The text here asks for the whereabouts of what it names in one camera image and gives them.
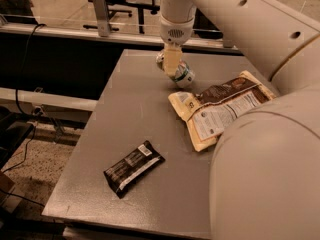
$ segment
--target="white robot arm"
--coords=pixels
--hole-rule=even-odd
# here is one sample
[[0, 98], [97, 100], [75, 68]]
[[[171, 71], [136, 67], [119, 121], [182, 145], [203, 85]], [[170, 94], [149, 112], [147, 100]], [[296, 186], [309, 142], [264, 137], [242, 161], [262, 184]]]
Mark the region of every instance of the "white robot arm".
[[169, 48], [190, 37], [194, 6], [283, 95], [215, 148], [212, 238], [320, 239], [320, 24], [275, 0], [162, 0]]

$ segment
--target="screw hole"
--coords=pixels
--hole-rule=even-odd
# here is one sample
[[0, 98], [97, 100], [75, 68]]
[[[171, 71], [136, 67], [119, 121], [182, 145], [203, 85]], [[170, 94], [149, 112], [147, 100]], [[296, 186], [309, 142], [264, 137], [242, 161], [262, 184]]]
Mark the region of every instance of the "screw hole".
[[297, 39], [300, 35], [301, 35], [301, 32], [297, 31], [297, 32], [292, 33], [290, 37], [292, 39]]
[[247, 2], [248, 2], [248, 0], [241, 0], [239, 2], [238, 6], [244, 6]]

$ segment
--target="nutrition label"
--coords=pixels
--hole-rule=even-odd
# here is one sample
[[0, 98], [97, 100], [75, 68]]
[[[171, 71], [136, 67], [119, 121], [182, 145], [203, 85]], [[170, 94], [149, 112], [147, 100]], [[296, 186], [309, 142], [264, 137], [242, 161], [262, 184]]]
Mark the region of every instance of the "nutrition label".
[[235, 119], [261, 103], [249, 91], [222, 105], [201, 108], [192, 117], [201, 141], [222, 134]]

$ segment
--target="cable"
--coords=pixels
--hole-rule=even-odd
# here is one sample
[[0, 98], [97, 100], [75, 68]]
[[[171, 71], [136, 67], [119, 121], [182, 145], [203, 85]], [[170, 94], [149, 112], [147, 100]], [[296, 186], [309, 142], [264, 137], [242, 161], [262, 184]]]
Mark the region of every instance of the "cable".
[[29, 199], [29, 198], [26, 198], [26, 197], [24, 197], [24, 196], [20, 196], [20, 195], [16, 195], [16, 194], [13, 194], [13, 193], [6, 192], [6, 191], [4, 191], [4, 190], [1, 189], [1, 188], [0, 188], [0, 192], [2, 192], [2, 193], [5, 194], [5, 195], [19, 197], [19, 198], [24, 199], [24, 200], [26, 200], [26, 201], [28, 201], [28, 202], [31, 202], [31, 203], [40, 205], [41, 207], [44, 207], [44, 205], [41, 204], [41, 203], [38, 203], [38, 202], [36, 202], [36, 201], [33, 201], [33, 200], [31, 200], [31, 199]]
[[30, 140], [26, 143], [26, 145], [25, 145], [24, 159], [23, 159], [23, 161], [21, 161], [20, 163], [17, 163], [17, 164], [15, 164], [15, 165], [13, 165], [13, 166], [5, 169], [2, 173], [5, 173], [5, 172], [7, 172], [7, 171], [10, 171], [10, 170], [16, 168], [17, 166], [19, 166], [20, 164], [23, 164], [23, 163], [26, 161], [26, 159], [27, 159], [27, 152], [28, 152], [28, 144], [33, 140], [33, 138], [34, 138], [34, 136], [35, 136], [35, 133], [36, 133], [36, 129], [37, 129], [36, 126], [33, 126], [33, 133], [32, 133], [31, 139], [30, 139]]
[[21, 64], [21, 68], [20, 68], [20, 74], [18, 76], [18, 79], [17, 79], [17, 86], [16, 86], [16, 105], [19, 109], [19, 111], [23, 114], [23, 115], [27, 115], [27, 113], [25, 113], [22, 108], [20, 107], [20, 103], [19, 103], [19, 98], [18, 98], [18, 92], [19, 92], [19, 85], [20, 85], [20, 78], [22, 76], [22, 73], [23, 73], [23, 70], [24, 70], [24, 67], [25, 67], [25, 64], [26, 64], [26, 59], [27, 59], [27, 55], [28, 55], [28, 48], [29, 48], [29, 43], [30, 43], [30, 40], [31, 40], [31, 37], [33, 36], [33, 34], [35, 33], [35, 31], [40, 28], [40, 27], [43, 27], [43, 26], [46, 26], [46, 24], [37, 24], [31, 34], [29, 35], [28, 37], [28, 40], [27, 40], [27, 43], [26, 43], [26, 48], [25, 48], [25, 51], [24, 51], [24, 56], [23, 56], [23, 59], [22, 59], [22, 64]]

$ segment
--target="tile floor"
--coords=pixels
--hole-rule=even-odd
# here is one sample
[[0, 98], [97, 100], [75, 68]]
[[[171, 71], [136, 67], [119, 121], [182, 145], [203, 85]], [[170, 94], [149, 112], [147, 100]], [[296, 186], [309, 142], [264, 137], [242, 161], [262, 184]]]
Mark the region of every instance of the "tile floor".
[[[320, 0], [279, 1], [320, 21]], [[83, 24], [94, 25], [96, 23], [93, 5], [87, 0], [33, 0], [33, 2], [33, 12], [36, 18], [39, 22], [49, 26], [82, 29]], [[158, 34], [158, 15], [146, 12], [145, 17], [146, 34]], [[139, 34], [136, 11], [132, 18], [128, 18], [124, 14], [117, 14], [112, 22], [120, 27], [120, 32]], [[81, 132], [81, 129], [66, 128], [66, 134], [61, 137], [58, 143], [54, 143], [53, 126], [39, 124], [34, 140], [28, 145], [26, 161], [16, 169], [8, 171], [6, 175], [17, 184], [27, 198], [45, 204]], [[23, 151], [28, 140], [21, 145], [3, 169], [22, 161]], [[13, 215], [23, 220], [52, 222], [51, 219], [41, 216], [41, 210], [41, 206], [23, 200]], [[0, 232], [0, 239], [61, 239], [61, 235], [6, 230]]]

